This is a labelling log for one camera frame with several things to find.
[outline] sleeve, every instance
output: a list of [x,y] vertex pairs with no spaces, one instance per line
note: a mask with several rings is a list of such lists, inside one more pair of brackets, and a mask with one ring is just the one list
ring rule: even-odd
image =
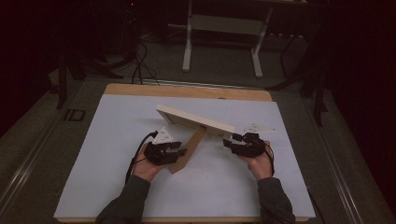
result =
[[136,175],[131,175],[120,196],[111,201],[96,218],[100,224],[138,224],[142,222],[145,200],[150,183]]
[[295,223],[292,206],[279,179],[269,177],[258,181],[262,223]]

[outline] person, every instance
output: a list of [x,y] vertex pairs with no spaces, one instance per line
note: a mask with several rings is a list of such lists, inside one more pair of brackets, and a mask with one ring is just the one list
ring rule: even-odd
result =
[[[150,182],[161,169],[166,167],[166,165],[157,166],[144,160],[145,149],[146,146],[143,146],[137,155],[136,160],[139,162],[135,164],[131,177],[120,196],[102,210],[95,223],[141,223]],[[247,167],[257,179],[262,223],[295,223],[290,200],[283,191],[279,179],[272,177],[272,165],[267,154],[262,153],[256,158],[239,158],[247,162]]]

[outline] right hand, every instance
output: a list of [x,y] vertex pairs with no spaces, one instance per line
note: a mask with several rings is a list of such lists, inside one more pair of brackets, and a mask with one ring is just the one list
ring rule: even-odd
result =
[[167,165],[157,166],[147,160],[145,156],[146,146],[147,144],[143,145],[142,150],[137,155],[136,161],[138,162],[134,165],[132,175],[137,175],[147,180],[148,182],[151,182],[155,175],[158,174],[158,172],[160,172],[161,169],[165,168]]
[[[265,150],[272,156],[270,148],[265,145]],[[257,180],[268,178],[272,176],[271,159],[263,152],[260,156],[255,158],[248,158],[239,156],[242,160],[247,162],[248,169],[253,173]]]

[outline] floor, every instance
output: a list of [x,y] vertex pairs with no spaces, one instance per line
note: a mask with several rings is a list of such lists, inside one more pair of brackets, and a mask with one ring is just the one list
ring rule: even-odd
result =
[[[287,40],[281,36],[264,40],[261,79],[253,75],[246,46],[215,43],[214,48],[205,38],[196,41],[191,70],[183,73],[181,36],[182,29],[166,42],[149,39],[153,37],[150,35],[142,39],[148,49],[142,64],[145,84],[263,90],[285,79],[279,54]],[[144,46],[139,47],[141,57]],[[288,71],[298,62],[302,50],[304,42],[290,48]],[[110,61],[118,58],[108,55]],[[135,69],[135,63],[129,64],[115,71],[123,79],[111,79],[87,67],[84,81],[68,78],[68,98],[61,109],[56,109],[57,95],[47,93],[0,139],[0,223],[59,223],[53,213],[101,95],[108,83],[131,83]],[[49,75],[56,82],[57,71]],[[271,94],[278,103],[305,183],[318,205],[317,217],[305,223],[323,223],[319,211],[326,223],[396,223],[332,93],[325,92],[328,112],[322,113],[323,127],[319,127],[312,115],[314,98],[300,97],[300,86],[297,83]],[[64,119],[67,109],[84,110],[86,116],[83,121]]]

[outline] table leg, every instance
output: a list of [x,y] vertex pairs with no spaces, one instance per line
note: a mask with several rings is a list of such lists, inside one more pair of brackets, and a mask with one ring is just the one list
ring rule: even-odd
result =
[[262,29],[260,30],[259,33],[259,40],[257,41],[256,47],[251,50],[251,59],[253,60],[254,73],[256,74],[257,78],[262,77],[262,67],[260,66],[259,51],[260,48],[262,47],[262,41],[264,40],[268,22],[271,19],[272,11],[273,11],[272,7],[268,8],[265,21],[262,22]]
[[189,1],[189,17],[187,18],[187,43],[186,49],[184,50],[184,60],[183,60],[183,72],[190,71],[190,61],[191,61],[191,16],[192,16],[192,0]]

